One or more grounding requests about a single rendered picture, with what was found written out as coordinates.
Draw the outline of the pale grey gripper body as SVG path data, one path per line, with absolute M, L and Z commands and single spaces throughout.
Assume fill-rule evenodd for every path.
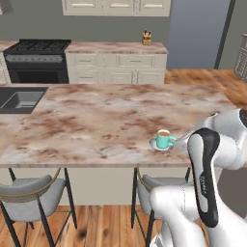
M 214 113 L 204 119 L 198 120 L 195 125 L 189 129 L 185 134 L 177 139 L 177 144 L 186 145 L 188 142 L 189 137 L 197 130 L 201 128 L 209 128 L 214 129 L 214 118 L 218 115 L 218 113 Z

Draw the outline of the teal cup of tea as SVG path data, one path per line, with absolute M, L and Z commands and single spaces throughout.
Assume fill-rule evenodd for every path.
M 156 146 L 160 149 L 172 147 L 177 138 L 171 134 L 169 130 L 160 129 L 156 134 Z

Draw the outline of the pale grey saucer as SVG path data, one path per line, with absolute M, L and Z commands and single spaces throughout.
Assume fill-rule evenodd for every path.
M 155 149 L 155 150 L 157 150 L 157 151 L 169 151 L 169 150 L 171 150 L 171 149 L 174 148 L 174 146 L 169 146 L 169 147 L 166 148 L 166 149 L 161 149 L 161 148 L 159 148 L 159 147 L 156 145 L 156 137 L 152 137 L 152 138 L 150 139 L 150 145 L 151 145 L 151 147 L 152 147 L 153 149 Z

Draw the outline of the grey stool with black legs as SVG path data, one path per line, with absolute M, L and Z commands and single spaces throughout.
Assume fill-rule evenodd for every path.
M 28 226 L 34 229 L 34 222 L 37 221 L 42 222 L 49 247 L 56 247 L 70 217 L 74 227 L 77 228 L 69 172 L 65 168 L 65 177 L 58 178 L 60 171 L 61 169 L 58 169 L 54 177 L 46 175 L 41 178 L 16 178 L 13 170 L 9 169 L 13 183 L 11 185 L 0 183 L 0 211 L 3 213 L 15 247 L 26 246 Z M 56 212 L 64 189 L 68 192 L 69 210 L 57 239 L 54 240 L 47 218 Z
M 156 186 L 184 185 L 189 181 L 190 171 L 191 169 L 188 168 L 183 178 L 152 178 L 148 175 L 141 175 L 138 168 L 134 169 L 132 183 L 131 226 L 134 226 L 135 220 L 138 221 L 138 225 L 145 240 L 145 247 L 150 247 L 153 222 L 159 219 L 158 215 L 155 214 L 151 209 L 151 190 Z M 139 198 L 142 211 L 149 216 L 149 224 L 146 231 L 144 231 L 138 212 L 136 210 L 136 198 Z

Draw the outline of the grey panelled cabinet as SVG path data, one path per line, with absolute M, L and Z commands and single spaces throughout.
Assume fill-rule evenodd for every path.
M 238 78 L 247 83 L 247 34 L 242 34 L 242 43 L 233 72 Z

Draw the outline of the grey blue fridge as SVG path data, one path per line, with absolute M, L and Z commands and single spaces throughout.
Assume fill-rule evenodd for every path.
M 168 69 L 214 69 L 235 0 L 172 0 Z

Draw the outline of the cream base cupboards run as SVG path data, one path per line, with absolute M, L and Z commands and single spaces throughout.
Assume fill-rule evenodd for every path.
M 70 84 L 163 84 L 166 54 L 67 53 Z

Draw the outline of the wooden knife block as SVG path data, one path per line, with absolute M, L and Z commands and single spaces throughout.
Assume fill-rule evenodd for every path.
M 142 37 L 142 45 L 151 44 L 151 31 L 145 30 Z

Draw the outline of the black stove with oven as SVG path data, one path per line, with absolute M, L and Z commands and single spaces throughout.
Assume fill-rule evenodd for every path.
M 68 84 L 71 40 L 21 39 L 3 51 L 12 83 Z

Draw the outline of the dark grey sink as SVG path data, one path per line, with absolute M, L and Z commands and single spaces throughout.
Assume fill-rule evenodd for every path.
M 31 114 L 47 87 L 1 87 L 0 114 Z

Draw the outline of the cream narrow base cupboard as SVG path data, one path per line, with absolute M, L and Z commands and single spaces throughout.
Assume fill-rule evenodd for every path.
M 11 79 L 6 66 L 5 58 L 2 52 L 0 52 L 0 84 L 10 84 Z

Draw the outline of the grey extractor hood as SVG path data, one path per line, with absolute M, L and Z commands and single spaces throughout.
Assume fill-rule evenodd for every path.
M 11 0 L 0 0 L 0 14 L 10 14 L 12 11 Z

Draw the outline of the cream wall cupboards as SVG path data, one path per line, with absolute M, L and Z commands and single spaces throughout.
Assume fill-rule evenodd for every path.
M 64 15 L 169 16 L 171 0 L 62 0 Z

